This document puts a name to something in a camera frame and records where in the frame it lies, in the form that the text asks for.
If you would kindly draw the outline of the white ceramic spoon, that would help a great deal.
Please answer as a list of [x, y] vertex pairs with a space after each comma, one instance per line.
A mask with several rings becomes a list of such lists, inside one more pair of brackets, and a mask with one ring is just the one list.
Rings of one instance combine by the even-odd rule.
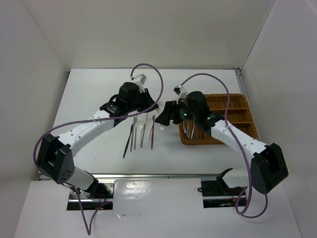
[[149, 143], [150, 142], [150, 134], [151, 134], [151, 130], [152, 130], [152, 127], [153, 127], [153, 119], [152, 118], [147, 118], [146, 119], [146, 122], [145, 122], [145, 125], [146, 125], [146, 128], [145, 128], [145, 138], [146, 138], [146, 142]]
[[158, 124], [159, 124], [159, 128], [160, 130], [164, 130], [165, 129], [165, 126], [161, 124], [161, 119], [162, 119], [162, 112], [164, 110], [164, 106], [165, 106], [165, 103], [159, 101], [158, 102], [158, 109], [157, 109], [157, 113], [158, 113]]
[[136, 144], [140, 145], [141, 144], [141, 134], [142, 134], [142, 131], [144, 129], [144, 121], [143, 120], [139, 120], [136, 122]]

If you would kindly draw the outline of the silver knife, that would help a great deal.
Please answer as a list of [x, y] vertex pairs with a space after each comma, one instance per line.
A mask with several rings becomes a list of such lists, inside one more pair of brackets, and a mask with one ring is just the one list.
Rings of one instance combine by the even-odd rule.
[[132, 142], [132, 145], [133, 145], [134, 150], [136, 149], [136, 122], [137, 122], [137, 116], [135, 116], [134, 120], [133, 120], [133, 142]]

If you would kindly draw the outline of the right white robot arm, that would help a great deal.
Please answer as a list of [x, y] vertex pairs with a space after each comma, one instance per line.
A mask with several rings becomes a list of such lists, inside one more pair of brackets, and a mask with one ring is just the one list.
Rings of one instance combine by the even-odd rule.
[[275, 143], [267, 145], [236, 128], [223, 115], [209, 108], [202, 92], [191, 92], [186, 100], [167, 101], [156, 118], [156, 122], [164, 126], [185, 120], [193, 121], [200, 131], [247, 158], [249, 171], [229, 168], [217, 176], [216, 189], [219, 193], [228, 194], [233, 188], [252, 186], [266, 195], [288, 177], [280, 146]]

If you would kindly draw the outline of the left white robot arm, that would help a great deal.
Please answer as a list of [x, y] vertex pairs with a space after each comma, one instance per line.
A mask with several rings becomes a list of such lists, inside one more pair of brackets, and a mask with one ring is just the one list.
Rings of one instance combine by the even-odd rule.
[[100, 184], [91, 173], [74, 165], [76, 154], [99, 135], [124, 121], [129, 113], [150, 112], [157, 108], [147, 88], [140, 83], [125, 82], [118, 94], [113, 95], [90, 119], [58, 136], [50, 133], [44, 136], [37, 166], [57, 184], [67, 183], [79, 188], [87, 198], [92, 198], [97, 195]]

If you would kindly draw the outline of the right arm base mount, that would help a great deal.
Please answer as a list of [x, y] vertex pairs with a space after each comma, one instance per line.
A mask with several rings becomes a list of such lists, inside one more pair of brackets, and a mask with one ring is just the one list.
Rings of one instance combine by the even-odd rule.
[[242, 190], [242, 187], [221, 187], [216, 180], [201, 181], [197, 189], [202, 194], [204, 208], [234, 207]]

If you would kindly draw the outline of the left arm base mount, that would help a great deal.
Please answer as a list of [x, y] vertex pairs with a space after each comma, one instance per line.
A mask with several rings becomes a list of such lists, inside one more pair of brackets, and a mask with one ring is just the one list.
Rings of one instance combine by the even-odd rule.
[[70, 190], [67, 211], [79, 211], [81, 201], [84, 211], [113, 209], [114, 181], [99, 183], [91, 193], [76, 188]]

